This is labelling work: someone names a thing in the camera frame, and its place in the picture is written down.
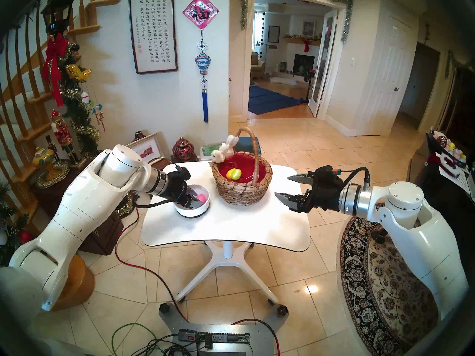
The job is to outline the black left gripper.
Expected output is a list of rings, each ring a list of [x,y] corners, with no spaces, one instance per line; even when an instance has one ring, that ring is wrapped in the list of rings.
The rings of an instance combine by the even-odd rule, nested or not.
[[[163,197],[170,202],[177,203],[185,209],[196,209],[202,204],[202,194],[191,195],[187,192],[186,181],[191,178],[189,172],[170,172],[166,174],[166,187],[163,190]]]

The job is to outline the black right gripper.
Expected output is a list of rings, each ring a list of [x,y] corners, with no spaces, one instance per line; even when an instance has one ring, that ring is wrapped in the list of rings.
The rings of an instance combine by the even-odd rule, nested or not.
[[[321,208],[325,211],[340,212],[339,199],[343,183],[311,186],[314,183],[314,173],[299,173],[287,179],[299,183],[304,196],[296,208],[296,198],[293,195],[275,192],[276,198],[291,211],[307,214],[313,208]]]

